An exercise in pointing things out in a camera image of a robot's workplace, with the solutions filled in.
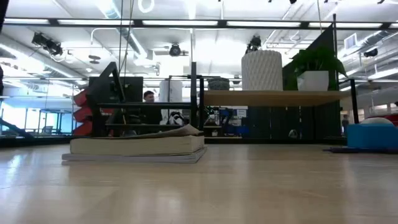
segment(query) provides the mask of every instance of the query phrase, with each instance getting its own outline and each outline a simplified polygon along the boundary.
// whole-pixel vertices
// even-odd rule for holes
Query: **green plant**
[[[328,47],[300,50],[293,57],[291,66],[294,68],[294,73],[287,80],[289,90],[297,89],[297,77],[305,71],[329,71],[329,89],[331,90],[336,89],[334,71],[348,78],[343,63],[335,57],[334,51]]]

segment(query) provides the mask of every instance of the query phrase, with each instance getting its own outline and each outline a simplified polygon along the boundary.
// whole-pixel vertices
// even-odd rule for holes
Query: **white planter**
[[[306,71],[297,77],[299,91],[328,91],[329,71]]]
[[[282,56],[273,50],[258,50],[242,58],[243,90],[283,90]]]

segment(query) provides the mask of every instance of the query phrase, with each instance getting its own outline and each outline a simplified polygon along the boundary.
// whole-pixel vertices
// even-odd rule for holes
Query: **light wood floor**
[[[192,165],[0,151],[0,223],[397,224],[398,157],[323,148],[210,145]]]

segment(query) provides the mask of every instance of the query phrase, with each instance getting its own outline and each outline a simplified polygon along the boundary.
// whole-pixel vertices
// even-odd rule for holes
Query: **ceiling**
[[[10,0],[6,17],[29,18],[74,18],[74,19],[104,19],[105,15],[100,8],[110,0]],[[133,19],[192,19],[192,5],[187,0],[153,0],[153,10],[143,13],[139,9],[139,1],[134,1]],[[150,6],[151,0],[142,0],[143,8]],[[130,1],[114,0],[123,18],[130,17]],[[320,17],[323,21],[331,21],[331,15],[337,14],[338,21],[372,21],[395,22],[398,21],[398,1],[385,1],[377,4],[375,0],[340,0],[324,3],[319,1]],[[196,1],[194,7],[195,19],[254,19],[254,20],[293,20],[317,21],[319,18],[316,1],[297,1],[290,5],[288,0],[201,0]],[[72,27],[39,27],[39,26],[10,26],[2,28],[2,35],[21,44],[35,52],[31,58],[40,60],[42,57],[50,59],[48,53],[36,49],[31,43],[34,32],[41,32],[56,42],[60,42],[64,52],[62,57],[50,59],[49,63],[57,64],[59,69],[70,73],[69,77],[88,77],[98,75],[112,61],[123,61],[126,55],[126,73],[144,77],[167,77],[165,72],[178,71],[190,73],[190,57],[170,57],[168,48],[171,43],[179,43],[182,50],[191,54],[191,33],[189,29],[134,29],[133,33],[138,42],[146,49],[153,50],[156,54],[152,63],[160,64],[160,74],[156,76],[155,70],[147,66],[137,66],[134,63],[134,51],[125,39],[120,38],[116,29],[100,29],[93,33],[94,28]],[[339,30],[337,33],[339,52],[344,48],[345,38],[356,33],[361,40],[375,33],[374,31]],[[194,35],[195,48],[193,56],[197,61],[197,72],[202,75],[221,75],[233,78],[241,73],[241,57],[246,50],[246,44],[253,35],[260,35],[263,43],[267,40],[267,48],[282,54],[284,64],[290,62],[300,49],[306,49],[319,35],[319,30],[256,30],[256,29],[196,29]],[[379,69],[396,67],[398,55],[385,60],[384,56],[391,56],[396,49],[398,35],[388,41],[379,43],[379,55],[375,58],[359,58],[358,54],[343,58],[347,71],[356,70],[352,76],[369,76],[374,73],[375,63]],[[90,63],[89,55],[101,57],[99,64]],[[378,83],[380,88],[390,87],[390,83]]]

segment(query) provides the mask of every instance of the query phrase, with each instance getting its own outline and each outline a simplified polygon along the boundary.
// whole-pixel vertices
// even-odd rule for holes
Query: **wooden shelf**
[[[344,91],[205,91],[206,106],[318,106],[346,97]]]

